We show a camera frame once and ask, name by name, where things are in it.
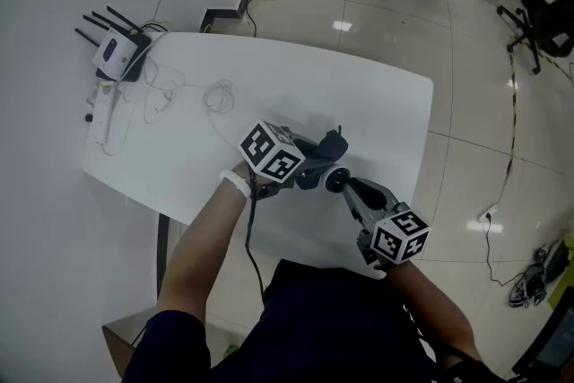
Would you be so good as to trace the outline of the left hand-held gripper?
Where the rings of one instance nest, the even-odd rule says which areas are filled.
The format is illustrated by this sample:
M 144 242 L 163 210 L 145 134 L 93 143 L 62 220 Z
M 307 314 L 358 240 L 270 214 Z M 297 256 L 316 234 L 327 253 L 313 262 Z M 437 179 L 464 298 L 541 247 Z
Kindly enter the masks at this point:
M 277 125 L 258 120 L 239 142 L 239 151 L 250 167 L 254 198 L 274 196 L 282 188 L 317 188 L 334 163 L 319 158 L 318 144 L 294 138 Z

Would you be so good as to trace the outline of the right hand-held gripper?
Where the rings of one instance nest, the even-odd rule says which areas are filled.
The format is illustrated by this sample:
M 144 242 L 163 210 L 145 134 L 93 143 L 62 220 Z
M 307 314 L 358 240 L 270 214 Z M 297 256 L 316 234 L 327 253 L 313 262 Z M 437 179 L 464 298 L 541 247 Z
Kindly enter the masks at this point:
M 368 265 L 379 257 L 399 265 L 422 252 L 430 225 L 408 204 L 398 203 L 388 188 L 367 179 L 350 178 L 343 195 L 353 219 L 363 226 L 357 246 Z M 369 217 L 371 212 L 383 213 Z

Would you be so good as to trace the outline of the person's left hand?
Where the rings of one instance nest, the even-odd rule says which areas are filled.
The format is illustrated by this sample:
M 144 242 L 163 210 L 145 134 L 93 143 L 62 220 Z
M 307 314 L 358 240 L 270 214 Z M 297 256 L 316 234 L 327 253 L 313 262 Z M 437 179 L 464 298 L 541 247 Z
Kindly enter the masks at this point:
M 255 187 L 257 185 L 257 178 L 255 172 L 251 169 L 246 161 L 242 161 L 237 164 L 232 171 L 243 178 L 250 187 Z

